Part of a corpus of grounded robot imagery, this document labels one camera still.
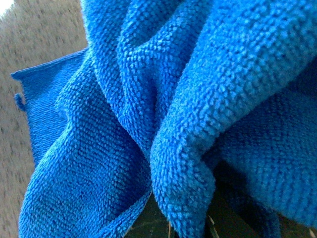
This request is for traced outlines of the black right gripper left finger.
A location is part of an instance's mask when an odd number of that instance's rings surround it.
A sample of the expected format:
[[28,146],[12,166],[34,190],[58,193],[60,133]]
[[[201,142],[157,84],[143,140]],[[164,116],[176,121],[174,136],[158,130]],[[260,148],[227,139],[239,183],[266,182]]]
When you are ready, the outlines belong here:
[[177,238],[177,232],[158,208],[151,194],[145,208],[124,236],[125,238]]

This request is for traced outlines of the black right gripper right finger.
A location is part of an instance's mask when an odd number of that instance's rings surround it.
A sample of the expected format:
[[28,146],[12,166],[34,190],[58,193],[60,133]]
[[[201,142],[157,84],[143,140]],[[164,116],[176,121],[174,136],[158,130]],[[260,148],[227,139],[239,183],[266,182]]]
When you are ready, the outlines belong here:
[[213,169],[216,198],[209,212],[226,238],[280,238],[279,215],[317,226],[317,175],[281,165],[241,165],[226,161]]

